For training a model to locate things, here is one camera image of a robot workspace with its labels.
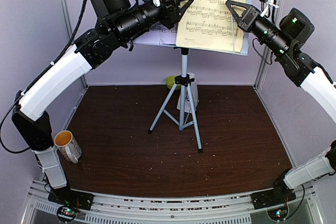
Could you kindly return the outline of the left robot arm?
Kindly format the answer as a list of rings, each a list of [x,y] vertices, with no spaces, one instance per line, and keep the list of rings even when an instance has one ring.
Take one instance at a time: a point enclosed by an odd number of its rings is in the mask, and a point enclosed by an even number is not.
[[[47,107],[73,82],[100,66],[120,48],[132,49],[133,41],[160,23],[173,28],[193,0],[89,0],[97,16],[95,28],[72,39],[65,51],[28,88],[17,95],[12,121],[45,171],[49,198],[69,208],[89,210],[93,195],[70,188],[62,168]]]

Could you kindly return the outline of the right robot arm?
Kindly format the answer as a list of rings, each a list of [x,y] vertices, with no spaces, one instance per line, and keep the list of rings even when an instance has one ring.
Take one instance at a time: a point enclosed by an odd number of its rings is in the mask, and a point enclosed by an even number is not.
[[[335,120],[335,82],[324,67],[300,49],[314,31],[314,25],[301,11],[292,8],[277,27],[251,4],[226,1],[238,27],[252,33],[276,56],[286,76],[311,95]],[[293,190],[325,175],[335,174],[335,142],[318,156],[298,167],[284,171],[270,190],[251,195],[256,209],[295,200]]]

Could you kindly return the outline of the white perforated music stand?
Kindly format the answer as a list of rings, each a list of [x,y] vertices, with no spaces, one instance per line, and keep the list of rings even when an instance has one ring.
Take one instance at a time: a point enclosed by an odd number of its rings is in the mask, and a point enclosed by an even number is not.
[[[176,47],[176,45],[153,45],[153,46],[166,46],[166,47],[174,47],[174,49],[180,49],[181,50],[181,74],[179,76],[175,77],[175,83],[173,84],[171,90],[169,91],[168,95],[166,96],[160,110],[158,111],[153,123],[151,124],[149,130],[148,130],[148,134],[151,134],[159,120],[159,118],[161,117],[161,115],[164,113],[166,114],[174,123],[176,123],[178,125],[178,129],[180,131],[184,130],[185,128],[194,125],[194,130],[195,130],[195,136],[196,136],[196,141],[197,141],[197,148],[198,148],[198,152],[199,153],[203,153],[203,148],[202,148],[202,142],[201,142],[201,137],[200,137],[200,133],[199,133],[199,128],[198,128],[198,124],[197,124],[197,117],[196,117],[196,111],[194,108],[194,103],[193,103],[193,96],[192,96],[192,92],[191,92],[191,82],[193,82],[195,79],[195,74],[191,74],[187,73],[187,65],[188,65],[188,53],[189,53],[189,49],[190,48],[181,48],[181,47]],[[237,54],[237,55],[243,55],[246,56],[248,54],[248,35],[244,35],[243,36],[243,46],[242,49],[238,52],[238,51],[220,51],[217,50],[218,52],[224,52],[224,53],[228,53],[228,54]],[[181,102],[182,102],[182,108],[183,110],[181,110],[180,108],[180,117],[179,117],[179,121],[172,116],[167,110],[166,110],[166,106],[168,105],[168,102],[170,100],[170,98],[173,95],[173,92],[175,90],[177,90],[177,88],[180,87],[180,96],[181,96]],[[186,95],[186,91],[188,94],[188,98],[190,100],[190,107],[191,107],[191,112],[189,113],[185,113],[185,95]],[[192,115],[192,120],[187,122],[188,116],[191,113]]]

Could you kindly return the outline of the white metronome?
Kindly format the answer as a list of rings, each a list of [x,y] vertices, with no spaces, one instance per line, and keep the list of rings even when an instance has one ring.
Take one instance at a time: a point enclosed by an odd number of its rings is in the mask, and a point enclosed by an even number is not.
[[[197,111],[197,105],[198,105],[199,99],[198,99],[198,88],[197,88],[196,80],[191,82],[191,92],[192,92],[192,96],[193,96],[194,108],[195,108],[195,111]],[[176,108],[178,110],[180,110],[180,107],[181,107],[181,96],[179,95]],[[186,95],[185,95],[185,110],[184,111],[185,111],[185,113],[191,112],[190,100],[188,98],[187,91],[186,91]]]

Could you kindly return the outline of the yellow sheet music page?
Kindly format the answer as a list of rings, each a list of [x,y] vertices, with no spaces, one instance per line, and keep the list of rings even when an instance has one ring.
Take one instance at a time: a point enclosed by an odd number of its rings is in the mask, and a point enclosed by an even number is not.
[[[194,0],[178,23],[176,45],[241,52],[244,33],[226,6],[228,0]]]

